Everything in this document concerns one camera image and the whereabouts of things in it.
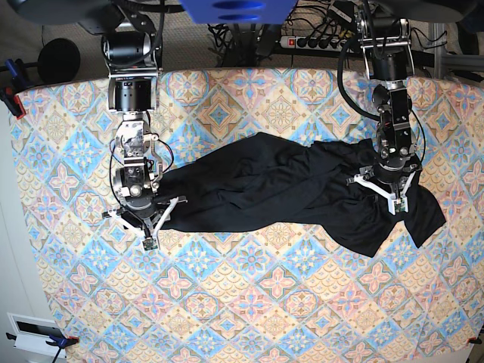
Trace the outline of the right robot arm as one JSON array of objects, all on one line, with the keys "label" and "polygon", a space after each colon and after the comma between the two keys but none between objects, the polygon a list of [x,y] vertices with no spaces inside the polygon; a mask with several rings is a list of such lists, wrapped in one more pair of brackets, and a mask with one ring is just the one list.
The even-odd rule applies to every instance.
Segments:
[{"label": "right robot arm", "polygon": [[158,232],[183,197],[161,201],[157,197],[166,167],[155,151],[160,142],[150,128],[156,102],[166,14],[184,11],[181,5],[136,1],[10,1],[21,17],[40,25],[78,23],[101,37],[101,52],[109,71],[107,108],[123,121],[114,138],[114,151],[122,158],[110,169],[111,191],[119,208],[104,212],[142,239],[146,251],[159,247]]}]

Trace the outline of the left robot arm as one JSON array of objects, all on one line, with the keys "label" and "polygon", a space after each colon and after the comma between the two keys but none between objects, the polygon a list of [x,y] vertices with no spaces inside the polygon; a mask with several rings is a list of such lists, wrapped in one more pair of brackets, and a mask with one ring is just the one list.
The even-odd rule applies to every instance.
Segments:
[{"label": "left robot arm", "polygon": [[[414,162],[417,139],[411,128],[411,98],[405,86],[414,75],[408,20],[372,11],[367,1],[355,12],[355,35],[345,42],[337,66],[337,86],[345,102],[358,114],[377,122],[374,161],[348,179],[386,198],[391,214],[409,211],[407,192],[420,162]],[[378,84],[372,93],[375,114],[361,109],[348,95],[343,65],[349,50],[360,51],[365,72]]]}]

